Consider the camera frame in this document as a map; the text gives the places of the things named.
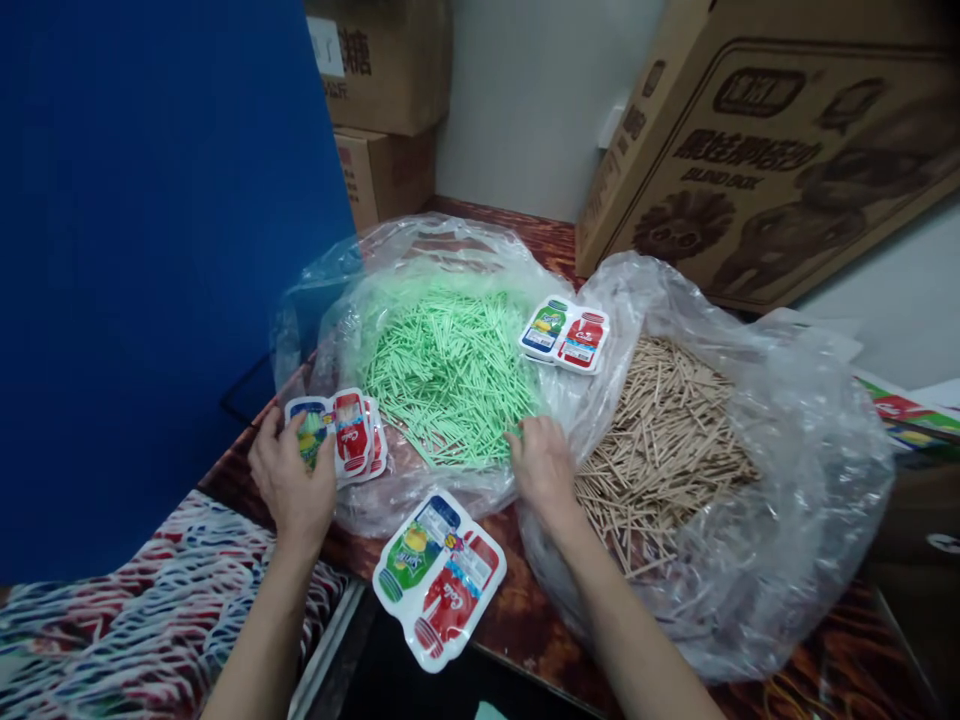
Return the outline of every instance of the blue board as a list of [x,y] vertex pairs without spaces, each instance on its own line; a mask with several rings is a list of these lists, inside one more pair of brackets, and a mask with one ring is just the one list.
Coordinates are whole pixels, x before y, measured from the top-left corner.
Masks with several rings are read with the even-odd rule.
[[3,6],[0,585],[127,561],[353,233],[299,0]]

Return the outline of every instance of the hand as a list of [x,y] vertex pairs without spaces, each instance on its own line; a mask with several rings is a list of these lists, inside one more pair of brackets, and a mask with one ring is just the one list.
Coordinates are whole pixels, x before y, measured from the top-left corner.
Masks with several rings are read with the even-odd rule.
[[504,433],[510,444],[513,472],[526,500],[551,534],[559,532],[570,519],[582,513],[573,490],[573,456],[556,420],[529,417],[520,421],[521,441]]
[[333,435],[327,435],[317,451],[312,474],[300,457],[297,433],[306,417],[300,413],[292,418],[278,438],[280,409],[270,408],[248,459],[260,495],[277,524],[277,549],[305,554],[312,564],[333,519],[337,476]]

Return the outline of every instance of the wooden table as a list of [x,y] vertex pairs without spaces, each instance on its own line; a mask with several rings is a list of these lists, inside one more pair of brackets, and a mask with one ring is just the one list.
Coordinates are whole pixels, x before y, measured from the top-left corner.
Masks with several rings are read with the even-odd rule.
[[[573,227],[444,199],[432,209],[515,229],[548,269],[573,278]],[[259,424],[262,415],[257,418]],[[255,522],[273,527],[250,477],[246,455],[256,435],[245,431],[200,489]],[[507,556],[507,575],[473,635],[475,646],[570,700],[617,717],[610,688],[540,590],[523,556],[513,506],[481,524]],[[383,541],[334,528],[323,559],[370,580]],[[905,718],[928,717],[910,679],[911,667],[874,595],[855,581],[788,665],[765,682],[711,689],[729,717]]]

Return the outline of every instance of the forearm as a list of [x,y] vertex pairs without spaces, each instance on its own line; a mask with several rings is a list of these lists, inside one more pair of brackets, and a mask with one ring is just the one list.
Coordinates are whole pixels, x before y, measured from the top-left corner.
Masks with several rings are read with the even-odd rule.
[[586,609],[597,660],[631,720],[722,718],[699,678],[633,593],[579,506],[548,531]]
[[203,720],[286,718],[316,559],[316,553],[278,545]]

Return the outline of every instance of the clear plastic bag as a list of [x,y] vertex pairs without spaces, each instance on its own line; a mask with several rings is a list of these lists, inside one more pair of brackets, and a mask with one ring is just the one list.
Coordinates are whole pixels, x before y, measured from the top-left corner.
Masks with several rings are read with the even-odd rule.
[[[577,302],[611,314],[593,378],[553,388],[578,462],[609,430],[641,329],[691,351],[735,385],[727,414],[762,479],[678,531],[678,560],[632,587],[706,682],[776,672],[839,599],[876,532],[893,482],[886,435],[866,392],[828,351],[776,323],[744,325],[668,265],[608,258]],[[520,528],[534,575],[567,625],[589,632],[570,574],[533,513]]]
[[[526,306],[522,320],[549,294],[573,297],[570,284],[543,268],[505,228],[439,214],[385,223],[331,248],[286,294],[273,338],[281,407],[295,397],[331,396],[359,385],[360,348],[390,318],[389,299],[379,298],[378,289],[399,273],[417,283],[431,270],[470,273],[477,293],[509,291]],[[318,319],[318,308],[327,306]],[[516,328],[518,337],[521,329]],[[312,373],[302,377],[298,369],[314,349]],[[557,370],[531,365],[531,371],[541,388],[542,411],[562,415],[564,408],[555,404],[562,397],[554,380]],[[389,537],[430,492],[451,492],[476,519],[516,497],[509,464],[431,468],[397,428],[385,424],[385,435],[390,457],[383,475],[337,493],[335,519],[349,532]]]

